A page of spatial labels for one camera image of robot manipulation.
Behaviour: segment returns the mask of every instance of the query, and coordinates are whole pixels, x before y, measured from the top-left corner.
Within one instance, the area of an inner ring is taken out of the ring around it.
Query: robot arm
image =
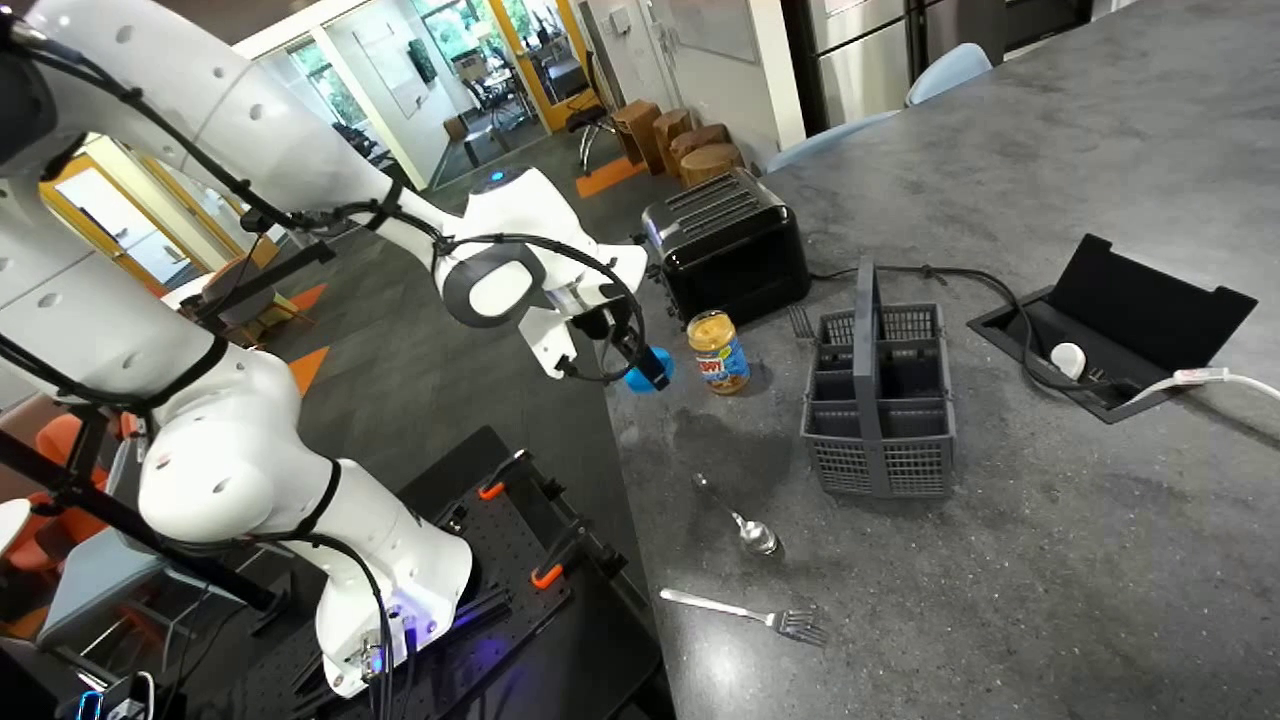
[[[401,665],[450,634],[469,545],[415,522],[356,460],[305,448],[277,357],[224,349],[161,308],[86,248],[36,186],[86,132],[110,132],[247,197],[267,225],[385,215],[377,232],[437,276],[453,316],[522,320],[547,376],[571,367],[569,320],[606,312],[606,336],[663,381],[646,333],[629,329],[641,312],[616,300],[641,286],[646,251],[602,248],[535,172],[476,197],[466,215],[393,191],[266,70],[152,0],[42,0],[22,33],[7,24],[0,17],[0,340],[42,364],[7,359],[42,390],[73,381],[90,402],[155,402],[144,522],[178,542],[293,538],[328,571],[318,608],[328,685],[356,696],[385,667],[366,569],[396,617],[390,653]],[[305,538],[348,545],[366,569]]]
[[[120,85],[103,93],[90,90],[86,77],[42,64],[56,108],[56,132],[46,144],[73,150],[86,132],[117,138],[169,161],[184,178],[247,197],[267,225],[324,220],[335,208],[381,203],[393,191],[393,180],[297,104],[267,70],[247,64],[152,0],[42,0],[30,12],[30,27],[36,33],[36,48],[46,38],[53,58],[56,48],[73,48],[78,58],[69,61],[81,61],[78,70],[99,70],[99,82]],[[192,144],[161,132],[144,113],[155,113]],[[564,325],[606,312],[612,325],[610,340],[616,340],[629,364],[646,367],[658,390],[663,384],[648,343],[629,329],[638,308],[629,312],[616,297],[606,297],[616,279],[625,286],[616,291],[641,287],[646,248],[595,246],[542,172],[476,197],[466,215],[401,191],[396,215],[377,225],[377,232],[437,276],[446,308],[455,320],[476,329],[522,320],[522,336],[547,376],[561,381],[576,359]],[[610,264],[612,276],[547,246],[511,248],[511,237],[564,246]]]

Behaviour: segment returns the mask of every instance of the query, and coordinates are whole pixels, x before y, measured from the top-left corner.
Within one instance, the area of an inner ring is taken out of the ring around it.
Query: small yellow object
[[[728,312],[721,308],[695,312],[683,336],[689,336],[695,373],[710,381],[718,397],[738,397],[749,390],[752,381],[749,352]]]

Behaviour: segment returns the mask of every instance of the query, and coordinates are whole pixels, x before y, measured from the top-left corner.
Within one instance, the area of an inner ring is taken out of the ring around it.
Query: utensil
[[[738,619],[758,619],[758,626],[763,626],[778,637],[787,637],[795,644],[812,644],[812,648],[830,644],[825,634],[812,619],[792,617],[792,614],[752,614],[752,608],[741,608],[741,603],[721,603],[721,602],[675,591],[675,587],[660,587],[658,595],[669,602],[669,603],[689,603],[689,608],[704,608],[704,614],[721,614],[721,617],[738,617]]]
[[[763,522],[738,514],[704,471],[692,471],[692,483],[710,494],[738,525],[738,542],[762,558],[778,558],[782,542]]]

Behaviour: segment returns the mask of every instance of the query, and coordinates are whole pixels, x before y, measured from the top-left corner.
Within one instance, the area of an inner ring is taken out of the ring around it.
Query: black device
[[[425,42],[408,42],[408,61],[425,85],[437,85],[437,64]]]
[[[0,696],[5,720],[49,720],[62,704],[78,704],[81,677],[56,658],[36,653],[30,641],[0,637]]]
[[[1203,291],[1137,264],[1101,237],[1084,237],[1064,276],[1022,303],[1032,320],[1032,357],[1047,359],[1057,343],[1078,343],[1087,357],[1082,390],[1070,397],[1107,424],[1152,409],[1127,404],[1148,384],[1180,367],[1203,367],[1257,308],[1252,297],[1234,287]],[[1000,308],[974,329],[1022,357],[1026,316]]]
[[[1091,0],[1007,0],[1005,12],[1005,53],[1017,53],[1039,43],[1045,38],[1087,24]]]
[[[749,172],[675,191],[641,220],[682,320],[726,308],[749,325],[810,297],[795,211]]]

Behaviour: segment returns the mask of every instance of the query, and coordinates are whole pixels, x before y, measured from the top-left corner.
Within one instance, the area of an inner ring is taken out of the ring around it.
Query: gray table
[[[1146,0],[774,180],[812,264],[980,264],[1045,287],[1084,232],[1203,287],[1262,297],[1222,364],[1280,381],[1280,4]],[[801,443],[801,316],[744,333],[758,397],[612,397],[658,587],[804,608],[833,648],[658,603],[682,716],[1280,716],[1280,404],[1246,390],[1106,427],[966,320],[997,297],[886,286],[948,316],[960,494],[935,507],[825,497]],[[648,297],[658,340],[683,349]],[[778,525],[749,559],[702,469]]]

